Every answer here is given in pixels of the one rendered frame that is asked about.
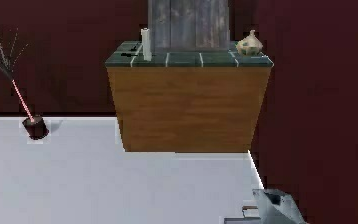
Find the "wooden counter with tiled top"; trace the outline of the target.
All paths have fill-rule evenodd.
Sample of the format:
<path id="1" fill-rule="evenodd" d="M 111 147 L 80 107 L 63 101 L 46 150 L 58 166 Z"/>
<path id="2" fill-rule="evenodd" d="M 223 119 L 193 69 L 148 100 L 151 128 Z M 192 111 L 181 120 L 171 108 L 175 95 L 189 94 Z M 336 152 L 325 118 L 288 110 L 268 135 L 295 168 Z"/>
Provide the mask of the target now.
<path id="1" fill-rule="evenodd" d="M 137 51 L 130 51 L 141 46 Z M 138 54 L 124 57 L 121 53 Z M 158 52 L 123 42 L 105 61 L 127 152 L 245 153 L 274 66 L 265 54 Z"/>

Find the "cream patterned round vase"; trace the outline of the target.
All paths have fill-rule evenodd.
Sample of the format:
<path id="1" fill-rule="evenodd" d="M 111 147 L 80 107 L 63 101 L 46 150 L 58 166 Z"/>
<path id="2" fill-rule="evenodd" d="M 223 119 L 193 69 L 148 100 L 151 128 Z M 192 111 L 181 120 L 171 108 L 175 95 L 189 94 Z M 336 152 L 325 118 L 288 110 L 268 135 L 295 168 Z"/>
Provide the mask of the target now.
<path id="1" fill-rule="evenodd" d="M 236 44 L 238 53 L 245 56 L 258 55 L 262 48 L 263 44 L 256 37 L 254 30 L 251 30 L 248 36 Z"/>

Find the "house plant in dark pot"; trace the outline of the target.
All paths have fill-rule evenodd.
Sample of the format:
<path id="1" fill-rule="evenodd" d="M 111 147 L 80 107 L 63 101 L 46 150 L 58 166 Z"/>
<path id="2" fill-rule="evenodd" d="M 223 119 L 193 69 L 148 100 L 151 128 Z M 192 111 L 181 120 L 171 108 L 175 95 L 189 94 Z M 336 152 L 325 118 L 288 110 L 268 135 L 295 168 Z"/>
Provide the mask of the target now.
<path id="1" fill-rule="evenodd" d="M 18 39 L 18 33 L 15 33 L 14 39 L 10 45 L 9 53 L 6 54 L 3 46 L 3 41 L 0 38 L 0 72 L 8 78 L 11 82 L 16 95 L 19 98 L 20 105 L 26 113 L 26 118 L 22 121 L 22 125 L 26 130 L 28 137 L 31 140 L 41 140 L 49 134 L 49 129 L 45 123 L 44 118 L 41 115 L 33 114 L 29 109 L 23 95 L 21 94 L 17 82 L 14 78 L 14 67 L 16 62 L 24 49 L 27 47 L 25 45 L 17 54 L 16 57 L 13 57 L 13 52 L 15 48 L 16 41 Z"/>

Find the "white paper towel roll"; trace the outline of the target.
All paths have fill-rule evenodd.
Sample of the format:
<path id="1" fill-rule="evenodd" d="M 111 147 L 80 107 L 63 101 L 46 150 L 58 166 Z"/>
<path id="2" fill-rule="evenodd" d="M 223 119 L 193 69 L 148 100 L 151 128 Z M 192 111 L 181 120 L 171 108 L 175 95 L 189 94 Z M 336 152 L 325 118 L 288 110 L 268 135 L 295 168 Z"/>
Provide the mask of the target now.
<path id="1" fill-rule="evenodd" d="M 148 28 L 143 28 L 141 30 L 141 36 L 144 60 L 150 61 L 152 59 L 150 30 Z"/>

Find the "grey wooden plank panel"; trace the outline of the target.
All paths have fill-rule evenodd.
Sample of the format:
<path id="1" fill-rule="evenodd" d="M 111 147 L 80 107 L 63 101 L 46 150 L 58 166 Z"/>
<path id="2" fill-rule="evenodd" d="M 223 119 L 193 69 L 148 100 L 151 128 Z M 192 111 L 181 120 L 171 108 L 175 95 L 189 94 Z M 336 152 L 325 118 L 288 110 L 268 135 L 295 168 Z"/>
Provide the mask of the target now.
<path id="1" fill-rule="evenodd" d="M 228 0 L 148 0 L 153 52 L 229 48 Z"/>

